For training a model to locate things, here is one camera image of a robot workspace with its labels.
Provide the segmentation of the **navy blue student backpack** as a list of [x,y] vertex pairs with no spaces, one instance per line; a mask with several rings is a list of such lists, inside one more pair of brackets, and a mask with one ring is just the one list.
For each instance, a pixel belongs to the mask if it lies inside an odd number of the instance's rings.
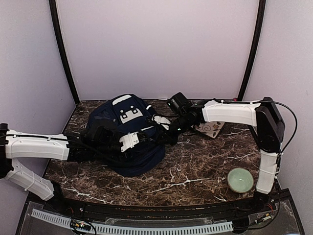
[[165,156],[165,146],[157,142],[160,133],[165,130],[152,121],[159,115],[152,105],[134,94],[124,94],[113,98],[93,110],[88,119],[86,129],[96,120],[112,121],[119,132],[131,133],[142,130],[147,134],[147,141],[127,150],[136,157],[135,164],[117,164],[112,170],[125,177],[139,176],[158,165]]

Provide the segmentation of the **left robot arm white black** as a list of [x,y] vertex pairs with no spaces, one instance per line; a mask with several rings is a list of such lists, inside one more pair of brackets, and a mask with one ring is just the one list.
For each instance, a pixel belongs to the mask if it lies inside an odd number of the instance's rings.
[[58,183],[46,180],[23,166],[19,158],[46,158],[67,162],[103,161],[114,167],[130,166],[117,159],[127,150],[147,140],[143,132],[119,136],[115,127],[98,127],[95,133],[39,135],[17,132],[0,125],[0,177],[15,183],[44,201],[58,213],[66,213],[69,203]]

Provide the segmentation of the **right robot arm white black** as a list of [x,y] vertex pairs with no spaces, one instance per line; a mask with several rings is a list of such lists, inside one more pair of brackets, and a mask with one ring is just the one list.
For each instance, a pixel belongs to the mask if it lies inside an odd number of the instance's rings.
[[268,197],[280,171],[280,162],[287,144],[283,144],[285,122],[278,106],[290,108],[271,97],[256,101],[230,99],[201,99],[193,102],[182,93],[167,100],[168,107],[177,115],[173,121],[165,116],[155,115],[152,120],[164,130],[159,142],[174,145],[178,136],[194,125],[224,122],[249,127],[260,151],[259,176],[256,190],[260,194],[250,200],[250,209],[261,212],[268,205]]

